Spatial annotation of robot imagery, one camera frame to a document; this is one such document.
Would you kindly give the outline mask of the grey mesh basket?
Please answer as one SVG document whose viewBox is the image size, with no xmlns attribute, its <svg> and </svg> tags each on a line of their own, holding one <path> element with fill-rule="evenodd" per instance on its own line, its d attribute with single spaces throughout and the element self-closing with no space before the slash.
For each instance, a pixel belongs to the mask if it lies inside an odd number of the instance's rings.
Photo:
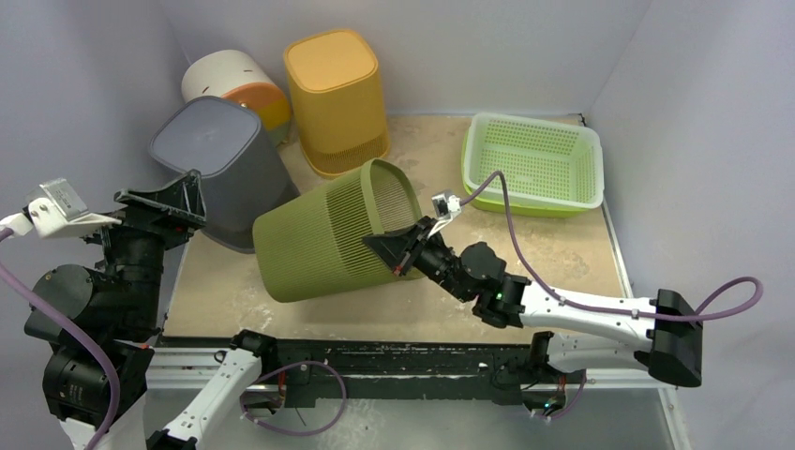
<svg viewBox="0 0 795 450">
<path fill-rule="evenodd" d="M 202 232 L 240 253 L 254 251 L 258 217 L 300 195 L 260 117 L 221 97 L 186 103 L 154 134 L 148 151 L 172 173 L 201 173 Z"/>
</svg>

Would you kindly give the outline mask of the olive green mesh basket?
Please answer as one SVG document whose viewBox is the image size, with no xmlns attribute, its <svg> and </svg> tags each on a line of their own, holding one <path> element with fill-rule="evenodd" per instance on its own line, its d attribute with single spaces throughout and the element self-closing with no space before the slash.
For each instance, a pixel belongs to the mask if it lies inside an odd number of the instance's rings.
<svg viewBox="0 0 795 450">
<path fill-rule="evenodd" d="M 405 172 L 374 158 L 254 221 L 262 284 L 275 301 L 292 303 L 394 282 L 363 239 L 421 216 Z"/>
</svg>

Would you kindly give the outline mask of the white mesh tray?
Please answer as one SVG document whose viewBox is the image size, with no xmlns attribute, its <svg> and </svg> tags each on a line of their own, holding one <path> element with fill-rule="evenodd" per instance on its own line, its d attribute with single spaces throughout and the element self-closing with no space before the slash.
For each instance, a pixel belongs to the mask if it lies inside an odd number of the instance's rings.
<svg viewBox="0 0 795 450">
<path fill-rule="evenodd" d="M 503 173 L 514 214 L 575 216 L 604 200 L 600 138 L 581 125 L 479 112 L 464 137 L 461 178 L 472 194 Z"/>
</svg>

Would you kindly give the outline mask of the orange mesh basket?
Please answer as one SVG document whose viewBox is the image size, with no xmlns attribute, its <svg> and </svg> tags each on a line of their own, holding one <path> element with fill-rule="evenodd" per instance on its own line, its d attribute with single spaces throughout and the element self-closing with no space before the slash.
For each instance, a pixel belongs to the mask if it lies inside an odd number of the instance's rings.
<svg viewBox="0 0 795 450">
<path fill-rule="evenodd" d="M 325 178 L 347 173 L 390 150 L 380 65 L 367 41 L 333 29 L 283 53 L 299 142 Z"/>
</svg>

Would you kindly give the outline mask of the lime green tray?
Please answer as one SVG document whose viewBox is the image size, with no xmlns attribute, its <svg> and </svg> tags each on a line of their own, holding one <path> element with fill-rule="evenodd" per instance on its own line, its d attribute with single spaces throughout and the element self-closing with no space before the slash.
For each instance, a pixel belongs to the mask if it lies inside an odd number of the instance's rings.
<svg viewBox="0 0 795 450">
<path fill-rule="evenodd" d="M 463 186 L 470 195 L 495 171 L 507 181 L 511 211 L 540 218 L 570 218 L 604 200 L 602 146 L 593 133 L 560 138 L 485 138 L 462 144 Z"/>
</svg>

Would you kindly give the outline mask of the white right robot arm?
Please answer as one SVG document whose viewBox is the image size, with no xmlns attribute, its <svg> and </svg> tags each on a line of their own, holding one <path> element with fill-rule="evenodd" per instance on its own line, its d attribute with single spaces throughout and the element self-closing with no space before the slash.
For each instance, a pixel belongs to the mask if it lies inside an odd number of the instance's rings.
<svg viewBox="0 0 795 450">
<path fill-rule="evenodd" d="M 529 374 L 547 382 L 559 373 L 586 368 L 645 370 L 662 383 L 702 384 L 703 324 L 678 293 L 661 289 L 653 298 L 616 298 L 559 288 L 510 274 L 485 242 L 456 253 L 422 217 L 412 226 L 370 234 L 362 242 L 396 276 L 416 269 L 472 313 L 496 328 L 535 327 Z"/>
</svg>

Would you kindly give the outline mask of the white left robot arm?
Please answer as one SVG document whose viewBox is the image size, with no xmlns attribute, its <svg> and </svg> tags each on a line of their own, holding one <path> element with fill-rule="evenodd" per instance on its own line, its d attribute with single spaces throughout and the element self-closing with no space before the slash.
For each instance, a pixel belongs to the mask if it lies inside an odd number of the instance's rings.
<svg viewBox="0 0 795 450">
<path fill-rule="evenodd" d="M 201 181 L 191 170 L 157 190 L 121 190 L 105 214 L 62 178 L 27 197 L 22 218 L 39 237 L 77 237 L 103 252 L 95 267 L 60 265 L 27 292 L 24 331 L 52 349 L 43 394 L 77 449 L 198 449 L 250 385 L 278 375 L 275 339 L 242 331 L 188 406 L 163 429 L 143 430 L 163 259 L 205 225 Z"/>
</svg>

